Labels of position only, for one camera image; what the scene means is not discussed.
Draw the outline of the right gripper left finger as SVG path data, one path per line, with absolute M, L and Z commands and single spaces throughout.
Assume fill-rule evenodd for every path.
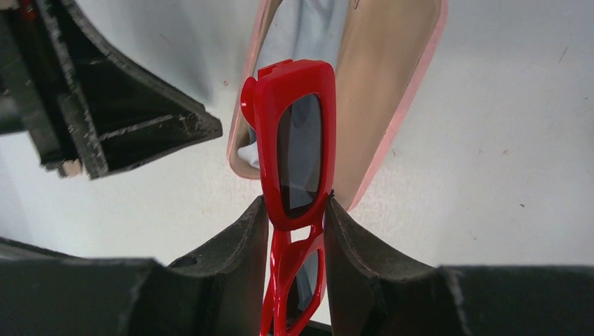
M 268 217 L 257 197 L 226 229 L 151 258 L 1 259 L 2 335 L 257 335 Z

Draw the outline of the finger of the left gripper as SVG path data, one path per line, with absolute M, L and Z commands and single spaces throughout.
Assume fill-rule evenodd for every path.
M 36 1 L 57 72 L 57 106 L 91 179 L 219 138 L 221 121 L 125 56 L 74 1 Z

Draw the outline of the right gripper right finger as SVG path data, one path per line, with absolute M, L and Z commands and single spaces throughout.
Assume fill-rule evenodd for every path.
M 324 246 L 334 335 L 593 334 L 592 267 L 432 267 L 376 237 L 333 197 Z

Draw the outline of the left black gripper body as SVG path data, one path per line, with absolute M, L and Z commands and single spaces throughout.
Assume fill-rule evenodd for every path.
M 34 1 L 1 2 L 1 134 L 28 134 L 42 168 L 62 178 L 83 165 L 57 100 L 65 91 Z

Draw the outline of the red frame sunglasses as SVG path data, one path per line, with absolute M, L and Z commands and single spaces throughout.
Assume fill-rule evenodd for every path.
M 259 69 L 240 93 L 273 226 L 261 335 L 299 335 L 326 290 L 324 213 L 336 163 L 336 82 L 321 60 Z

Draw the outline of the blue cleaning cloth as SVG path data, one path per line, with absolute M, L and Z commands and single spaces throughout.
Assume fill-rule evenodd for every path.
M 241 82 L 276 62 L 323 60 L 337 67 L 340 43 L 352 1 L 262 1 L 258 8 Z M 231 169 L 258 179 L 255 132 L 237 102 L 230 127 L 227 156 Z

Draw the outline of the pink glasses case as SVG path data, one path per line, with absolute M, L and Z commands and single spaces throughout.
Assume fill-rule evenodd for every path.
M 441 39 L 446 1 L 353 1 L 338 54 L 336 199 L 352 210 L 389 151 Z

